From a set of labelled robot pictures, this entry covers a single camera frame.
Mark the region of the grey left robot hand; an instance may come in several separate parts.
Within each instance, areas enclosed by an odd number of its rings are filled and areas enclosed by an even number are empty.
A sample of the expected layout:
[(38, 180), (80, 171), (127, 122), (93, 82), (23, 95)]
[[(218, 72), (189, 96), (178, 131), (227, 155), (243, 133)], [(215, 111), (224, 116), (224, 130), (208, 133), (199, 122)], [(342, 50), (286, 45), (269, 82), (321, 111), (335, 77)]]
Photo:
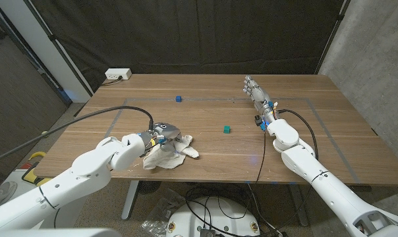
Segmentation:
[(153, 125), (151, 130), (140, 133), (145, 144), (145, 152), (153, 148), (163, 151), (175, 151), (175, 141), (181, 140), (181, 131), (174, 125), (160, 122)]

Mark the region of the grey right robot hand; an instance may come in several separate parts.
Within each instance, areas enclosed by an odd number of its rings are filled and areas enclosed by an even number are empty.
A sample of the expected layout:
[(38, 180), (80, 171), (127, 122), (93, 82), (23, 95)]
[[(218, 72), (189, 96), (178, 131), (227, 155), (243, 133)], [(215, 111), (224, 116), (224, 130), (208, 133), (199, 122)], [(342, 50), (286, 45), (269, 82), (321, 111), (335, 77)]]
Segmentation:
[(245, 76), (242, 90), (252, 100), (260, 117), (267, 125), (276, 120), (274, 102), (266, 90), (260, 87), (250, 75)]

